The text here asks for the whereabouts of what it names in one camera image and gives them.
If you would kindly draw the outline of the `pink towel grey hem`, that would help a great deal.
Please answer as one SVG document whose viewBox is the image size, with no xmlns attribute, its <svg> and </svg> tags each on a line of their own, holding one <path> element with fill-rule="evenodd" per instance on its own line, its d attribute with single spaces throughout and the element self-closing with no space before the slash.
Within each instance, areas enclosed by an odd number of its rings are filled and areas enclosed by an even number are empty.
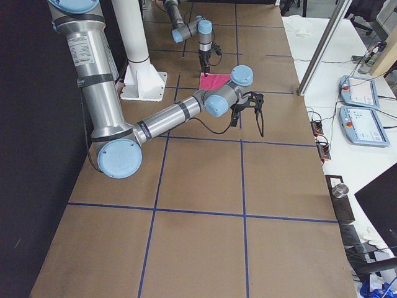
<svg viewBox="0 0 397 298">
<path fill-rule="evenodd" d="M 229 74 L 201 73 L 199 89 L 216 90 L 221 88 L 230 79 Z"/>
</svg>

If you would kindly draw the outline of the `orange power strip upper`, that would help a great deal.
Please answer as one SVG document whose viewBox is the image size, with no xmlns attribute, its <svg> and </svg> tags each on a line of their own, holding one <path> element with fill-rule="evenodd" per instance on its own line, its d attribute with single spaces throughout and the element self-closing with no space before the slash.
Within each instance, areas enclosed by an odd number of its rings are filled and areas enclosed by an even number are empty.
<svg viewBox="0 0 397 298">
<path fill-rule="evenodd" d="M 322 125 L 322 122 L 320 120 L 312 120 L 310 122 L 310 125 L 311 125 L 311 129 L 312 129 L 313 135 L 315 137 L 324 135 L 323 125 Z"/>
</svg>

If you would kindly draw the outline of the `orange power strip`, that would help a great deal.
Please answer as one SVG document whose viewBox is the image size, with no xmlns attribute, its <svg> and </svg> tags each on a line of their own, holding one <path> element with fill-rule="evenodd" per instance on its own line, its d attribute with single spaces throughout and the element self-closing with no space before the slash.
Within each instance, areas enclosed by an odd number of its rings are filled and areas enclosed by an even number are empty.
<svg viewBox="0 0 397 298">
<path fill-rule="evenodd" d="M 316 147 L 318 150 L 319 154 L 319 159 L 322 162 L 325 161 L 330 161 L 331 160 L 331 155 L 329 151 L 329 143 L 328 142 L 322 142 L 322 141 L 316 141 Z"/>
<path fill-rule="evenodd" d="M 320 120 L 312 120 L 310 122 L 310 125 L 311 125 L 311 129 L 312 129 L 313 135 L 315 137 L 324 135 L 323 125 L 322 125 L 322 122 Z"/>
</svg>

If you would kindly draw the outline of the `orange power strip lower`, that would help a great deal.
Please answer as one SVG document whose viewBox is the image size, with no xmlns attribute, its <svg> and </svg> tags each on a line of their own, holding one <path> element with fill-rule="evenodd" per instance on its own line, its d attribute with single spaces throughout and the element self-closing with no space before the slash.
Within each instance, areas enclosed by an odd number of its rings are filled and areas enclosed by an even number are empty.
<svg viewBox="0 0 397 298">
<path fill-rule="evenodd" d="M 322 162 L 325 161 L 330 161 L 331 160 L 331 155 L 329 151 L 329 143 L 328 142 L 322 142 L 322 141 L 316 141 L 316 147 L 318 150 L 319 154 L 319 159 Z"/>
</svg>

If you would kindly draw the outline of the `lower teach pendant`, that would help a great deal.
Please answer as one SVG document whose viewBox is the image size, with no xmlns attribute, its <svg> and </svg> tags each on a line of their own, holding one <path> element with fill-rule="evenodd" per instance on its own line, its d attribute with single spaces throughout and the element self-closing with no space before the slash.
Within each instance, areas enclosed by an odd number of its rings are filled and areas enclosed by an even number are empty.
<svg viewBox="0 0 397 298">
<path fill-rule="evenodd" d="M 390 145 L 375 109 L 342 106 L 339 118 L 342 130 L 353 145 L 381 148 Z"/>
</svg>

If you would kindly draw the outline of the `teach pendant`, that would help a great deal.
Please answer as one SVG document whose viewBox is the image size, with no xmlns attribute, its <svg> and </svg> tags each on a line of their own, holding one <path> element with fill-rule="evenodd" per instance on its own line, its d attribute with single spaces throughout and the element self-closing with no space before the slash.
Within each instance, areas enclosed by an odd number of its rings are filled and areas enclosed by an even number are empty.
<svg viewBox="0 0 397 298">
<path fill-rule="evenodd" d="M 342 130 L 353 145 L 381 148 L 390 145 L 375 109 L 342 106 L 339 118 Z"/>
<path fill-rule="evenodd" d="M 376 84 L 372 79 L 344 75 L 339 88 L 341 99 L 349 106 L 380 108 Z"/>
</svg>

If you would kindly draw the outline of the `upper teach pendant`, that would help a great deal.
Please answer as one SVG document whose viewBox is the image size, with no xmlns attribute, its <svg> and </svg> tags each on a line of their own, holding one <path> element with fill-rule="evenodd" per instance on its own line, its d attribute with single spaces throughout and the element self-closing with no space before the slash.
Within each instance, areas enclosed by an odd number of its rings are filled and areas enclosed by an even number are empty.
<svg viewBox="0 0 397 298">
<path fill-rule="evenodd" d="M 339 88 L 341 99 L 349 106 L 380 108 L 376 84 L 372 79 L 344 75 Z"/>
</svg>

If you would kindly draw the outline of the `metal cup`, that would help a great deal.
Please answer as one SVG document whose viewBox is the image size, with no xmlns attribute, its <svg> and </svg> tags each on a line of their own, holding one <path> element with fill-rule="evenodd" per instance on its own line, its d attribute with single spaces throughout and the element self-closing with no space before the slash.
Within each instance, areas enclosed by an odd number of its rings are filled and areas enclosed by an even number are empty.
<svg viewBox="0 0 397 298">
<path fill-rule="evenodd" d="M 336 199 L 342 199 L 343 197 L 346 197 L 348 192 L 349 192 L 349 188 L 344 183 L 338 183 L 335 186 L 333 186 L 331 189 L 331 194 Z"/>
</svg>

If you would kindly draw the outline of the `dark box under cup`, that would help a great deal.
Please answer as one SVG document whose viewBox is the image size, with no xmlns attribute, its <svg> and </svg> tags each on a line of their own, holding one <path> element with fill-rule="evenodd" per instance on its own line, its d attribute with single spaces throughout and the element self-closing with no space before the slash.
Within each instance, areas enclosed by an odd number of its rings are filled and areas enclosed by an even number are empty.
<svg viewBox="0 0 397 298">
<path fill-rule="evenodd" d="M 329 195 L 331 197 L 332 206 L 334 213 L 340 224 L 351 224 L 355 221 L 352 208 L 350 206 L 349 198 L 347 194 L 344 197 L 337 198 L 332 194 L 332 189 L 339 183 L 343 183 L 342 176 L 338 175 L 325 175 L 326 182 L 328 185 Z"/>
</svg>

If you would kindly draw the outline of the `black monitor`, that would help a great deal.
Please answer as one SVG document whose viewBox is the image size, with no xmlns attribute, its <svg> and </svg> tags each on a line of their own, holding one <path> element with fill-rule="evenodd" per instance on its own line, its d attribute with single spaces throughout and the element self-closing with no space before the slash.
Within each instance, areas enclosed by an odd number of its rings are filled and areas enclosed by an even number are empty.
<svg viewBox="0 0 397 298">
<path fill-rule="evenodd" d="M 357 191 L 355 198 L 396 255 L 396 164 Z"/>
</svg>

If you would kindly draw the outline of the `blue plastic bag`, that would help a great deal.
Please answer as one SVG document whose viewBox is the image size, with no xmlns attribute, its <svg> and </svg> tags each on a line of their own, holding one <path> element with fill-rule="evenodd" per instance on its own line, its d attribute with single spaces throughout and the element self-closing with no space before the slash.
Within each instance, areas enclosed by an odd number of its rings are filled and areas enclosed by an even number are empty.
<svg viewBox="0 0 397 298">
<path fill-rule="evenodd" d="M 395 282 L 396 278 L 394 278 L 390 284 L 386 282 L 381 286 L 381 288 L 371 290 L 370 280 L 368 279 L 363 282 L 359 294 L 365 298 L 396 298 L 396 293 L 391 289 Z"/>
</svg>

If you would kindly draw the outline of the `white pedestal column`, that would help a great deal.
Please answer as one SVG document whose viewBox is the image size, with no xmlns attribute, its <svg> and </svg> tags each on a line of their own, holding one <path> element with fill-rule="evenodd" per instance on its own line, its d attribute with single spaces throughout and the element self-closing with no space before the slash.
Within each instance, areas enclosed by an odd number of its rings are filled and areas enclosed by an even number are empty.
<svg viewBox="0 0 397 298">
<path fill-rule="evenodd" d="M 158 72 L 151 64 L 139 2 L 116 0 L 112 5 L 128 60 L 121 98 L 159 102 L 167 73 Z"/>
</svg>

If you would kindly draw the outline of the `aluminium frame post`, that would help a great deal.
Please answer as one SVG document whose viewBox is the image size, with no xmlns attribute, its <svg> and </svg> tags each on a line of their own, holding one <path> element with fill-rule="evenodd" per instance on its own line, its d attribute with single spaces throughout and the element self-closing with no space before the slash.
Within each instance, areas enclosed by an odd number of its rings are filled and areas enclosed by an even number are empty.
<svg viewBox="0 0 397 298">
<path fill-rule="evenodd" d="M 338 29 L 340 23 L 342 22 L 346 12 L 348 11 L 352 0 L 338 1 L 335 9 L 329 19 L 329 22 L 321 36 L 318 46 L 314 51 L 312 59 L 305 71 L 303 79 L 297 89 L 297 94 L 299 96 L 304 96 L 314 79 L 314 76 L 322 62 L 323 56 L 328 48 L 330 41 L 332 40 L 336 30 Z"/>
</svg>

